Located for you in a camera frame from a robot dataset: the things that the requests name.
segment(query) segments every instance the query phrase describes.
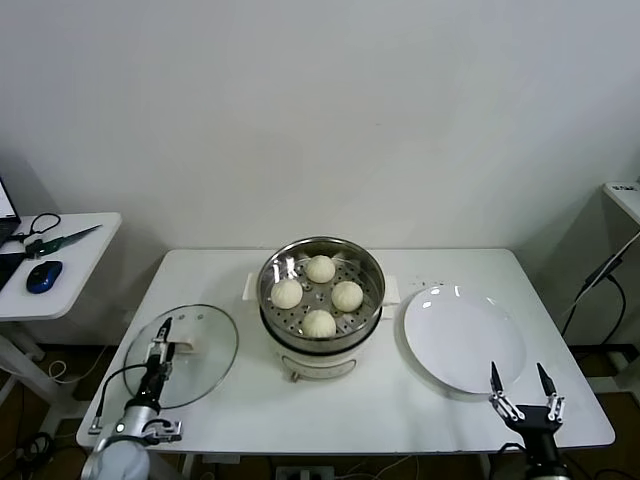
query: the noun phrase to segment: steamed bun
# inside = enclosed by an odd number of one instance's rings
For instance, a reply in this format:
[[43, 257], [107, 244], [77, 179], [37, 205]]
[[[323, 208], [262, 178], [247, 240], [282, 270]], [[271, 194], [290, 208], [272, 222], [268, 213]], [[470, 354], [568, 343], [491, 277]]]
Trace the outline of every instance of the steamed bun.
[[364, 294], [360, 285], [354, 282], [340, 282], [331, 292], [331, 301], [338, 310], [343, 312], [353, 312], [360, 305]]
[[325, 255], [316, 255], [304, 266], [309, 280], [315, 283], [327, 283], [336, 274], [333, 260]]
[[329, 312], [312, 310], [302, 320], [302, 333], [308, 337], [333, 337], [336, 334], [336, 321]]
[[278, 308], [288, 310], [302, 300], [302, 287], [295, 280], [280, 280], [271, 288], [271, 302]]

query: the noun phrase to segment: white desk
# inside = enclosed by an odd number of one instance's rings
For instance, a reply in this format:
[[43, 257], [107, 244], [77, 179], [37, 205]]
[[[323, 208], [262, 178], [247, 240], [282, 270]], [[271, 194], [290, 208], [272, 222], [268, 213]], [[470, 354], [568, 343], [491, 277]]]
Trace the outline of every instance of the white desk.
[[[611, 424], [509, 251], [371, 253], [386, 274], [396, 276], [403, 299], [440, 281], [474, 287], [495, 298], [518, 323], [527, 344], [526, 369], [508, 389], [510, 398], [544, 403], [536, 371], [536, 362], [541, 362], [558, 391], [567, 396], [558, 445], [613, 442]], [[269, 255], [266, 250], [176, 250], [162, 262], [107, 375], [122, 366], [143, 326], [181, 304], [209, 303], [225, 309], [238, 326], [240, 345], [218, 389], [193, 405], [164, 412], [167, 418], [183, 421], [183, 440], [155, 448], [235, 454], [409, 454], [496, 451], [518, 440], [484, 396], [454, 394], [420, 372], [399, 340], [397, 318], [380, 323], [353, 372], [334, 380], [290, 383], [269, 350], [257, 305], [241, 300], [247, 274], [257, 271]], [[114, 379], [107, 390], [103, 424], [120, 416], [127, 398], [121, 377]], [[78, 431], [81, 445], [95, 442], [87, 431], [97, 402], [98, 395]]]
[[[18, 232], [28, 232], [34, 217], [24, 217]], [[25, 260], [0, 290], [0, 322], [48, 320], [66, 314], [78, 299], [93, 269], [107, 249], [122, 222], [119, 213], [83, 213], [61, 215], [60, 224], [42, 236], [48, 241], [70, 235], [94, 225], [102, 227], [79, 242], [61, 248], [40, 260]], [[0, 254], [23, 252], [18, 242], [8, 242], [0, 248]], [[31, 269], [45, 260], [60, 260], [63, 270], [51, 290], [34, 295], [27, 292], [25, 282]]]
[[[22, 218], [17, 232], [28, 232], [34, 217]], [[19, 322], [30, 320], [51, 320], [66, 314], [77, 300], [95, 266], [102, 257], [111, 239], [121, 223], [119, 213], [84, 213], [61, 215], [58, 226], [42, 236], [43, 241], [70, 235], [94, 225], [102, 227], [90, 233], [79, 242], [61, 248], [59, 251], [42, 257], [40, 260], [25, 260], [0, 290], [0, 323], [4, 325], [0, 335], [0, 361], [2, 365], [20, 374], [20, 381], [51, 405], [70, 410], [74, 407], [69, 392], [66, 392], [28, 358], [41, 359], [44, 353], [20, 330]], [[18, 242], [9, 242], [2, 246], [0, 254], [23, 252]], [[34, 295], [27, 292], [26, 280], [33, 267], [45, 260], [60, 260], [63, 270], [54, 286], [48, 292]], [[3, 391], [13, 386], [7, 382]]]

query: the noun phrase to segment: glass lid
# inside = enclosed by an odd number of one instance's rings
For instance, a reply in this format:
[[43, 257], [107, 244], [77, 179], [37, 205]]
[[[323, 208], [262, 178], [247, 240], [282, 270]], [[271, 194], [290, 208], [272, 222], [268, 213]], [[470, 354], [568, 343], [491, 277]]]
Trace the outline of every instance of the glass lid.
[[[176, 343], [176, 350], [171, 375], [160, 396], [163, 409], [188, 405], [211, 392], [229, 373], [238, 351], [238, 330], [224, 310], [211, 305], [183, 305], [159, 315], [140, 331], [129, 347], [125, 366], [144, 363], [151, 339], [168, 319], [168, 340]], [[124, 383], [132, 396], [144, 373], [143, 368], [124, 373]]]

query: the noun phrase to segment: computer mouse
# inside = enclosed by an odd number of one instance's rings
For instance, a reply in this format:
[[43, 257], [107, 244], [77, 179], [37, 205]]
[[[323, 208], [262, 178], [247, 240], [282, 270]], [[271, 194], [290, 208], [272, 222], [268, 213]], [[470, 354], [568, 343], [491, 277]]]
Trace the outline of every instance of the computer mouse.
[[33, 267], [27, 277], [27, 291], [44, 293], [48, 291], [62, 272], [62, 262], [48, 260]]

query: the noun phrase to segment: white ceramic plate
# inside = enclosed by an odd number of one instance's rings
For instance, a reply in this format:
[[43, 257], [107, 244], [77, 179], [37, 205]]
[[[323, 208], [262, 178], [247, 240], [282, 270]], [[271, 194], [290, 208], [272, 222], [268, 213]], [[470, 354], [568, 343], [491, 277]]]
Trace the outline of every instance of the white ceramic plate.
[[429, 373], [469, 393], [491, 393], [491, 362], [503, 386], [515, 382], [526, 351], [520, 330], [496, 302], [458, 285], [418, 293], [404, 317], [407, 342]]

